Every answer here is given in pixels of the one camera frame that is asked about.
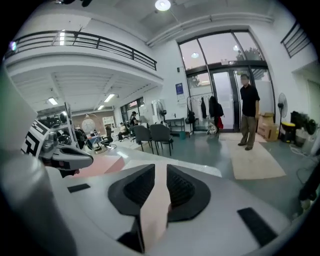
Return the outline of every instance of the railing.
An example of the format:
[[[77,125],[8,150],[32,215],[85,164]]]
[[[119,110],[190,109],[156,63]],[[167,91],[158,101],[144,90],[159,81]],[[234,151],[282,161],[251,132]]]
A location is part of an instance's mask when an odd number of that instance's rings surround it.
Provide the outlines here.
[[[283,44],[289,57],[292,58],[310,44],[310,40],[300,24],[296,21],[280,43]]]
[[[157,70],[157,62],[144,53],[121,42],[90,33],[69,30],[51,30],[27,34],[11,42],[5,59],[31,49],[42,47],[76,46],[94,48],[117,54]]]

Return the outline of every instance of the gray chair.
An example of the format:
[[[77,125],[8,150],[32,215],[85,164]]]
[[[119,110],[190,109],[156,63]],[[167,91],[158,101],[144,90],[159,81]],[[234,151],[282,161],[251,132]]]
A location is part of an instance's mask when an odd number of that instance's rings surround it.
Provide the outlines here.
[[[152,146],[152,138],[151,138],[151,133],[150,133],[149,129],[147,129],[143,125],[136,125],[133,127],[133,131],[135,134],[135,140],[137,142],[141,142],[142,151],[144,151],[144,148],[142,146],[142,142],[148,142],[149,147],[150,147],[150,143],[151,143],[151,150],[152,150],[152,154],[153,154],[154,148]]]
[[[170,156],[171,156],[170,144],[171,144],[172,149],[174,149],[174,145],[173,145],[174,141],[172,139],[172,135],[170,134],[169,128],[164,126],[163,124],[160,124],[160,123],[152,124],[152,125],[150,125],[150,132],[151,132],[152,140],[155,142],[156,153],[159,155],[158,142],[160,142],[162,149],[164,149],[162,146],[162,142],[166,142],[169,144],[169,152],[170,152]]]

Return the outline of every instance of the yellow lid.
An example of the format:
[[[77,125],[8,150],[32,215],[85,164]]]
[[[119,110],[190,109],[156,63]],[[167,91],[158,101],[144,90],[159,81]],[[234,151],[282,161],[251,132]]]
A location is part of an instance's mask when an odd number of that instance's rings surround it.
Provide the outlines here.
[[[292,122],[281,122],[281,124],[283,124],[284,126],[291,126],[291,127],[295,127],[296,125]]]

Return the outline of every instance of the teal bin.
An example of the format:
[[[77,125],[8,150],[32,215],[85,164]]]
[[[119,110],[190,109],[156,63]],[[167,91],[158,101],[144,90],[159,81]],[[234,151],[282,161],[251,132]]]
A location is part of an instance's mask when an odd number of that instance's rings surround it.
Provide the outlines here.
[[[180,131],[179,137],[180,137],[180,140],[185,140],[186,139],[186,132],[185,131]]]

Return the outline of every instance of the khaki pants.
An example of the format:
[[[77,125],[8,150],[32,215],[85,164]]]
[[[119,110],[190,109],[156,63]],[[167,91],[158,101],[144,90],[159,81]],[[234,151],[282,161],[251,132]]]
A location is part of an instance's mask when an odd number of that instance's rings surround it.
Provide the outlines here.
[[[242,115],[241,118],[241,128],[240,131],[242,133],[242,144],[247,144],[248,148],[252,148],[254,146],[255,137],[256,137],[256,128],[257,121],[253,116]]]

